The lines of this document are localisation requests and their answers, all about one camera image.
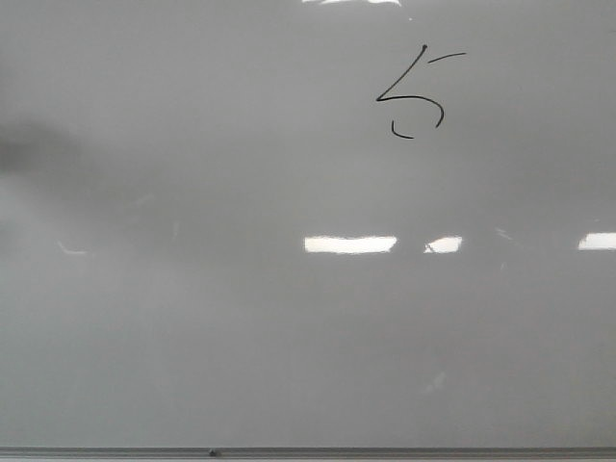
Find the white glossy whiteboard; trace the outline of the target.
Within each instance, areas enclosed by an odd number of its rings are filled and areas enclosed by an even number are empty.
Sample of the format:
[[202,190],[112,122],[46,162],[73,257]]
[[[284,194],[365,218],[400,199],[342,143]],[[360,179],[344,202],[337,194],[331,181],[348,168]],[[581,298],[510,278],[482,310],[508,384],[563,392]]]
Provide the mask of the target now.
[[611,1],[5,1],[1,442],[611,447]]

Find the grey aluminium whiteboard frame rail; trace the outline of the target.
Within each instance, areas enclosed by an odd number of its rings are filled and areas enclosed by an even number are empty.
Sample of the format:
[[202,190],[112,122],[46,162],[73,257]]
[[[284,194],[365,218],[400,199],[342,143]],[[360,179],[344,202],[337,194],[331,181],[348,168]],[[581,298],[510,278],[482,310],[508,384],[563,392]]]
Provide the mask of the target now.
[[[217,457],[209,455],[218,451]],[[613,460],[614,447],[351,448],[214,447],[87,448],[2,447],[3,458],[161,460]]]

